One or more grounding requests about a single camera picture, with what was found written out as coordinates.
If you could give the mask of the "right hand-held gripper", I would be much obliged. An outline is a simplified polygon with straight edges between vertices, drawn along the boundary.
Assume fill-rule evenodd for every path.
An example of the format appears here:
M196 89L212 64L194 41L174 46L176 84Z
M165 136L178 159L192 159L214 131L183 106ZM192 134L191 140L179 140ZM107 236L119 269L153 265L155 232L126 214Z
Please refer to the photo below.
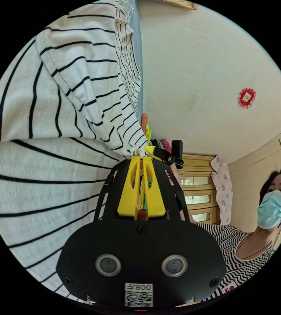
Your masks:
M167 165L175 163L177 169L182 169L184 166L184 161L182 159L164 149L149 145L144 146L144 149L146 150L148 156L155 160L162 161Z

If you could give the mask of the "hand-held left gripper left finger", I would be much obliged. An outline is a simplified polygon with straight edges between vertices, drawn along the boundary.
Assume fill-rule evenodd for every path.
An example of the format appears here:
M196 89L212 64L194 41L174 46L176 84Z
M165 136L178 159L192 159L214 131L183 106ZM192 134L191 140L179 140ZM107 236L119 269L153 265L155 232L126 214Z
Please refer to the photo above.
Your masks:
M120 217L137 218L141 158L134 156L129 162L117 212Z

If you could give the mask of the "person's right hand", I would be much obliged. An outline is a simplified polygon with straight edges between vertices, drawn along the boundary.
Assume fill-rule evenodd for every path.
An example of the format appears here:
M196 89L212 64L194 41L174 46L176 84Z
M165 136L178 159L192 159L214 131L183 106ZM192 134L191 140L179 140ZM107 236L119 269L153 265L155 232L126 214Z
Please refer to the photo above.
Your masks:
M174 174L175 178L177 179L178 183L181 184L181 178L180 178L180 175L179 175L179 172L178 172L178 169L177 169L175 163L171 164L170 168L171 168L172 173Z

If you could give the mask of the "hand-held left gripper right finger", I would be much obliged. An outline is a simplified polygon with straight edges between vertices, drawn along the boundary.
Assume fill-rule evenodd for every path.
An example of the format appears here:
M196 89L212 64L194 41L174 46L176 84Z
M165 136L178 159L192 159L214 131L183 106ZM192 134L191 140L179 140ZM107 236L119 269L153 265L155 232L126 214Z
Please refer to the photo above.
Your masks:
M164 217L166 209L163 203L159 183L154 170L154 164L151 157L143 157L143 200L147 219L156 219Z

